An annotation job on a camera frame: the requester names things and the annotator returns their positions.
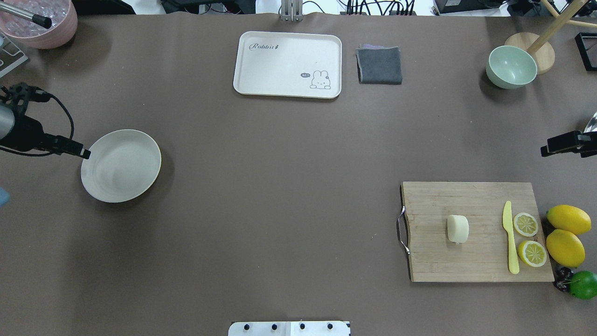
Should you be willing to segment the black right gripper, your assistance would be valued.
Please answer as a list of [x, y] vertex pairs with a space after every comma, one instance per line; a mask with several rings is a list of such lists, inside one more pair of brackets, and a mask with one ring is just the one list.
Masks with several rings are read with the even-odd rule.
[[548, 138], [546, 146], [540, 148], [542, 157], [561, 153], [580, 153], [581, 157], [597, 154], [597, 133], [571, 131]]

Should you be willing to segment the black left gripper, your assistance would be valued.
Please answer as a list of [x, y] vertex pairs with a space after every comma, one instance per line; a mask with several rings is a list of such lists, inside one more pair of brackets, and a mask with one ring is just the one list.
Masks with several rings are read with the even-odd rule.
[[70, 154], [87, 160], [91, 151], [83, 144], [63, 136], [56, 136], [56, 150], [52, 147], [53, 136], [47, 136], [42, 124], [25, 115], [28, 103], [48, 102], [50, 94], [26, 83], [1, 87], [1, 145], [11, 153], [26, 154], [32, 149], [48, 154]]

